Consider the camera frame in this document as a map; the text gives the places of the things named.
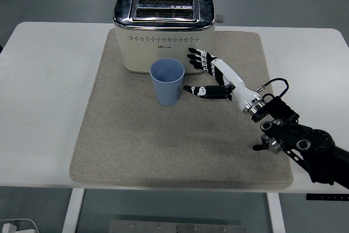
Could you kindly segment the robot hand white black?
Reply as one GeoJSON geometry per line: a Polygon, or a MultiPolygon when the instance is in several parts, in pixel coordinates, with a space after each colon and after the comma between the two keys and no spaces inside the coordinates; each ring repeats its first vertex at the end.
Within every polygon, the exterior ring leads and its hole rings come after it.
{"type": "Polygon", "coordinates": [[[185,91],[203,99],[236,101],[239,109],[245,114],[253,115],[258,107],[263,107],[260,95],[246,88],[244,81],[223,60],[203,50],[195,48],[189,48],[188,50],[190,54],[187,57],[190,64],[195,69],[201,69],[211,75],[218,84],[216,86],[200,87],[185,85],[183,87],[185,91]]]}

